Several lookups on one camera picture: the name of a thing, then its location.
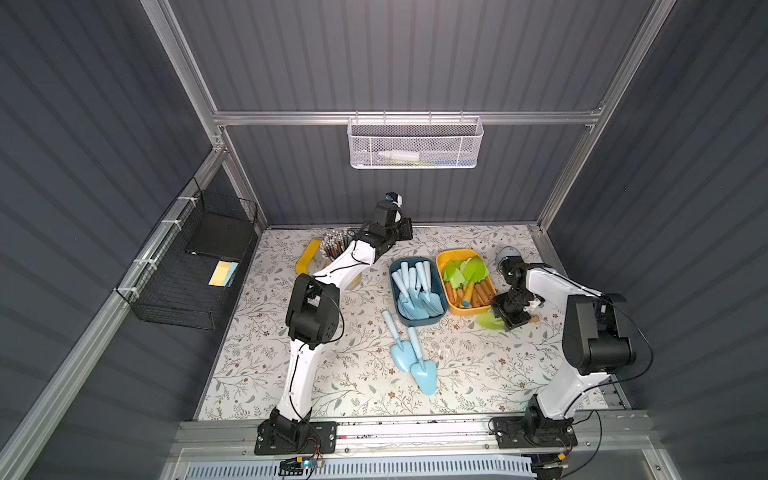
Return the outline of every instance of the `floral tablecloth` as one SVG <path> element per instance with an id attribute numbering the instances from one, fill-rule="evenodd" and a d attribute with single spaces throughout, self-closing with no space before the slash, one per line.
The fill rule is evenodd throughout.
<path id="1" fill-rule="evenodd" d="M 253 256 L 235 316 L 205 392 L 199 420 L 263 419 L 283 391 L 289 359 L 285 313 L 294 267 L 306 245 L 327 230 L 268 230 Z M 426 415 L 516 412 L 546 386 L 560 366 L 563 312 L 540 309 L 537 323 L 511 332 L 481 328 L 474 317 L 447 313 L 440 323 L 419 329 L 425 358 L 437 363 L 438 391 L 425 396 L 413 378 L 394 366 L 394 340 L 381 317 L 395 308 L 389 265 L 403 257 L 434 259 L 443 250 L 472 248 L 493 271 L 496 253 L 517 247 L 528 262 L 539 261 L 525 226 L 417 227 L 342 293 L 346 332 L 326 346 L 313 391 L 313 418 L 365 415 Z M 405 327 L 399 325 L 401 338 Z M 598 389 L 582 409 L 605 408 Z"/>

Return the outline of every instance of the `yellow tray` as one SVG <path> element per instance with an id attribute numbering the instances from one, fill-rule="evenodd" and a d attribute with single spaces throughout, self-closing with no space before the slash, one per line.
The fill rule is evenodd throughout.
<path id="1" fill-rule="evenodd" d="M 464 261 L 468 258 L 472 257 L 480 257 L 477 252 L 474 250 L 470 250 L 469 248 L 459 248 L 456 250 L 446 250 L 445 252 L 440 253 L 437 256 L 437 260 L 435 263 L 437 264 L 437 270 L 440 272 L 440 278 L 442 278 L 442 270 L 445 268 L 445 265 L 448 262 L 453 262 L 456 260 Z M 491 276 L 488 276 L 488 282 L 490 282 L 491 286 L 493 286 L 493 289 L 496 290 L 496 286 L 493 284 L 493 281 L 491 280 Z M 487 312 L 491 306 L 477 306 L 472 308 L 458 308 L 456 305 L 451 303 L 451 297 L 448 295 L 448 292 L 445 290 L 445 282 L 442 282 L 442 289 L 445 292 L 445 298 L 448 300 L 448 310 L 451 310 L 451 313 L 458 316 L 470 316 L 470 315 L 479 315 L 480 313 Z"/>

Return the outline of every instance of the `wooden handle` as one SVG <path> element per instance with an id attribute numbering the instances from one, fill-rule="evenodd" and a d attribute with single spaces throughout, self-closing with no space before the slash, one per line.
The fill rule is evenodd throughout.
<path id="1" fill-rule="evenodd" d="M 456 295 L 453 292 L 453 287 L 451 287 L 450 282 L 445 282 L 445 295 L 448 296 L 448 301 L 451 303 L 451 305 L 456 304 Z"/>
<path id="2" fill-rule="evenodd" d="M 475 290 L 475 282 L 469 282 L 467 285 L 467 289 L 464 290 L 464 299 L 462 300 L 462 303 L 465 307 L 470 307 L 472 305 L 472 294 Z"/>
<path id="3" fill-rule="evenodd" d="M 488 300 L 488 296 L 485 295 L 485 292 L 482 289 L 482 285 L 479 283 L 475 285 L 475 297 L 478 299 L 478 303 L 480 303 L 480 306 L 486 306 L 491 304 L 490 300 Z"/>
<path id="4" fill-rule="evenodd" d="M 498 295 L 498 294 L 496 293 L 496 289 L 495 289 L 495 288 L 493 288 L 493 285 L 491 284 L 491 280 L 490 280 L 488 277 L 486 277 L 486 278 L 484 278 L 484 279 L 483 279 L 483 281 L 482 281 L 482 284 L 483 284 L 483 286 L 485 287 L 485 289 L 488 291 L 488 294 L 489 294 L 489 295 L 491 295 L 491 296 L 496 296 L 496 295 Z"/>

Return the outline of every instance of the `wall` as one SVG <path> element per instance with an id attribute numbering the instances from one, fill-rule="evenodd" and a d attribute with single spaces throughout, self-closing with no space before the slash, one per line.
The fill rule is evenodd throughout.
<path id="1" fill-rule="evenodd" d="M 395 191 L 414 222 L 535 222 L 584 127 L 485 128 L 468 170 L 358 170 L 345 127 L 230 127 L 272 225 L 362 223 Z"/>
<path id="2" fill-rule="evenodd" d="M 766 25 L 765 2 L 678 2 L 549 231 L 629 300 L 656 361 L 625 388 L 685 478 L 766 465 Z"/>
<path id="3" fill-rule="evenodd" d="M 138 2 L 0 3 L 0 445 L 209 150 Z M 126 319 L 29 478 L 154 475 L 218 335 Z"/>
<path id="4" fill-rule="evenodd" d="M 219 111 L 596 108 L 648 0 L 172 0 Z M 353 170 L 341 127 L 229 127 L 274 225 L 536 220 L 582 127 L 487 127 L 474 170 Z M 472 196 L 468 192 L 481 192 Z"/>

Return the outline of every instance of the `yellow handle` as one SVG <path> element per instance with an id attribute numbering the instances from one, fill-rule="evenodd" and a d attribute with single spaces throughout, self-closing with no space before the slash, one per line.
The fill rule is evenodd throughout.
<path id="1" fill-rule="evenodd" d="M 320 240 L 313 238 L 310 241 L 310 244 L 307 245 L 306 248 L 304 249 L 304 253 L 301 254 L 299 261 L 296 262 L 296 275 L 307 273 L 306 268 L 310 265 L 312 258 L 315 256 L 315 253 L 317 253 L 317 250 L 319 248 L 320 248 Z"/>
<path id="2" fill-rule="evenodd" d="M 467 285 L 467 290 L 464 291 L 464 298 L 462 299 L 462 305 L 464 305 L 465 308 L 472 306 L 472 293 L 474 289 L 475 282 L 469 282 L 469 285 Z"/>

